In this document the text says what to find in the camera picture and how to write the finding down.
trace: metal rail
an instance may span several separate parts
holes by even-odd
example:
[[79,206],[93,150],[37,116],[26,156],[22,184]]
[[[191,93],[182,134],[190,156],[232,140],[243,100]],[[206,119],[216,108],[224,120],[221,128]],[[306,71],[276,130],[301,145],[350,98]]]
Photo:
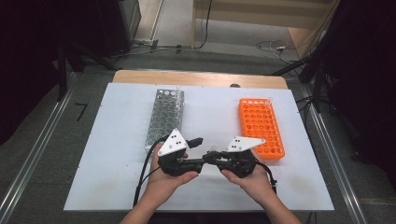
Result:
[[164,2],[165,2],[164,0],[161,1],[160,7],[158,8],[158,11],[157,11],[157,15],[155,16],[155,21],[154,21],[154,24],[152,26],[152,30],[151,30],[151,33],[149,36],[150,40],[153,40],[155,38],[155,34],[157,33],[158,23],[160,22],[160,17],[163,13]]
[[72,95],[75,88],[77,79],[77,74],[74,72],[71,73],[68,80],[69,89],[67,93],[65,94],[62,101],[58,102],[53,108],[46,125],[35,141],[35,144],[26,158],[22,168],[8,187],[6,197],[0,206],[0,224],[6,224],[11,217],[18,200],[22,196],[23,191],[25,190],[33,171],[35,170],[35,167],[40,161],[41,155],[43,154],[53,131],[55,130],[56,125],[58,124],[58,121],[67,106],[70,96]]
[[[311,95],[311,90],[309,90],[309,87],[303,85],[302,88],[304,97]],[[355,194],[352,184],[347,177],[347,172],[344,169],[344,165],[338,157],[338,153],[332,143],[332,139],[330,138],[329,132],[327,131],[321,114],[318,114],[315,111],[315,108],[312,106],[310,107],[309,112],[318,130],[320,140],[324,146],[330,165],[332,166],[332,171],[334,172],[335,179],[337,180],[338,186],[343,194],[346,207],[349,210],[349,214],[353,220],[353,223],[367,223],[366,217],[361,209],[361,204]]]

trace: black curtain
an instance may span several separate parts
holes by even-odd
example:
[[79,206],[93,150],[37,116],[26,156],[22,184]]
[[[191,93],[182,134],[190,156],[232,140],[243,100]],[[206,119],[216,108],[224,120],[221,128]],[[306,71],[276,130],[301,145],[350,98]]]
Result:
[[323,54],[329,97],[352,144],[396,188],[396,2],[342,1],[343,21]]
[[59,80],[51,1],[0,5],[0,145]]

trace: tripod leg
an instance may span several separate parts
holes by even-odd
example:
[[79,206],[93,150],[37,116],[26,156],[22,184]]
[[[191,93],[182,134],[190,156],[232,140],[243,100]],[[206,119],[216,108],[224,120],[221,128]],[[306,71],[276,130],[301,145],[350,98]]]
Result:
[[303,71],[298,76],[298,79],[301,83],[308,83],[315,73],[318,71],[319,67],[319,58],[312,59],[309,64],[305,66]]
[[59,95],[57,101],[61,101],[67,92],[66,58],[64,56],[64,44],[58,45],[58,73],[59,73]]
[[321,91],[321,86],[323,84],[323,62],[319,63],[318,66],[318,71],[315,77],[315,86],[314,86],[314,94],[312,97],[312,104],[314,105],[314,108],[317,110],[318,113],[320,113],[320,108],[319,108],[319,103],[320,103],[320,91]]
[[71,48],[69,43],[66,43],[64,46],[64,55],[66,56],[67,61],[69,61],[70,66],[75,72],[84,72],[85,63],[82,61],[81,55],[77,50]]
[[291,63],[288,66],[273,72],[271,74],[271,76],[283,76],[284,74],[288,73],[289,71],[291,71],[293,69],[296,69],[296,68],[298,68],[300,66],[303,66],[305,63],[306,63],[306,61],[304,61],[304,60],[300,60],[298,62]]
[[109,70],[120,70],[120,68],[116,68],[114,65],[112,65],[111,63],[108,63],[107,61],[105,61],[103,58],[97,56],[95,53],[93,53],[92,51],[82,47],[79,43],[74,42],[72,40],[69,40],[69,43],[79,52],[84,53],[86,55],[88,55],[90,58],[94,59],[97,63],[103,65],[105,68],[109,69]]

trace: wrist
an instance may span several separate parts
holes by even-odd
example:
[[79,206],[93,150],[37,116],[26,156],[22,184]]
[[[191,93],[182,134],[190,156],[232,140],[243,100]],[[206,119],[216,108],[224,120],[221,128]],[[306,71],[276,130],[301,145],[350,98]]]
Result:
[[121,224],[147,224],[157,207],[155,203],[151,203],[142,196],[136,206],[122,220]]
[[145,194],[142,195],[136,206],[138,205],[144,208],[146,211],[152,211],[152,213],[154,213],[154,211],[157,210],[157,208],[160,206],[159,203],[157,203],[155,200],[150,199],[150,197],[147,197],[147,195]]
[[272,190],[269,190],[266,193],[262,194],[261,197],[257,198],[255,201],[262,208],[265,209],[266,207],[271,206],[272,204],[280,200]]

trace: white tabletop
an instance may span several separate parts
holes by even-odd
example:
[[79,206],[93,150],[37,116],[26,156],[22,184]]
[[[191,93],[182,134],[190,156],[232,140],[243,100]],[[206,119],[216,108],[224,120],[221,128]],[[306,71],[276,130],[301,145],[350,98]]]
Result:
[[[177,86],[108,84],[64,210],[132,208],[158,89],[176,90]],[[202,158],[212,146],[223,150],[234,136],[241,135],[239,99],[271,97],[286,153],[280,161],[266,162],[278,181],[279,198],[294,211],[334,209],[291,91],[197,86],[181,86],[181,90],[185,94],[181,133],[186,139],[204,138],[201,146],[188,150],[191,159]],[[158,210],[262,209],[216,166],[206,164],[199,177],[178,188]]]

